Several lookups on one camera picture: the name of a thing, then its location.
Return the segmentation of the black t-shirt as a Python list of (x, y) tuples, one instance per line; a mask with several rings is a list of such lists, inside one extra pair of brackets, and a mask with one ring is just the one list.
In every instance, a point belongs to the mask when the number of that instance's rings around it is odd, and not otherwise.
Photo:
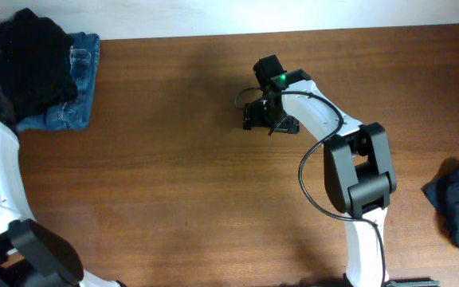
[(16, 124), (77, 97), (69, 36), (31, 9), (0, 23), (0, 121)]

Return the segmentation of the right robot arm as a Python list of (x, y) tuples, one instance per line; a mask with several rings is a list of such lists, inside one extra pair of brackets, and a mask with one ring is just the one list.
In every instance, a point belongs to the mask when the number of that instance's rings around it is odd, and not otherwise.
[[(397, 179), (386, 131), (381, 124), (363, 124), (333, 104), (303, 69), (287, 71), (276, 55), (253, 66), (262, 95), (244, 104), (243, 128), (270, 133), (298, 133), (305, 127), (316, 143), (298, 167), (300, 189), (322, 214), (343, 222), (347, 266), (337, 286), (437, 286), (429, 278), (390, 278), (386, 270), (384, 223)], [(323, 150), (324, 188), (334, 212), (308, 193), (304, 167)]]

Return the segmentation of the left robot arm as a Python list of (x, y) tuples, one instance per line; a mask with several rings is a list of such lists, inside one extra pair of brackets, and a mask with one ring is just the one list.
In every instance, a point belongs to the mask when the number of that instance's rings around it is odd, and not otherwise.
[(120, 286), (86, 271), (73, 246), (36, 222), (16, 133), (0, 121), (0, 286)]

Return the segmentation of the folded blue denim jeans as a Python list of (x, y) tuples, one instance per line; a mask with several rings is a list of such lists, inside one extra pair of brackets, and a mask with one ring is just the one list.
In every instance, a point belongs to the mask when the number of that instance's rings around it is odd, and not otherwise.
[(100, 60), (100, 36), (96, 33), (71, 33), (70, 74), (77, 86), (78, 96), (54, 105), (46, 113), (20, 121), (17, 130), (79, 131), (89, 126), (96, 90), (96, 73)]

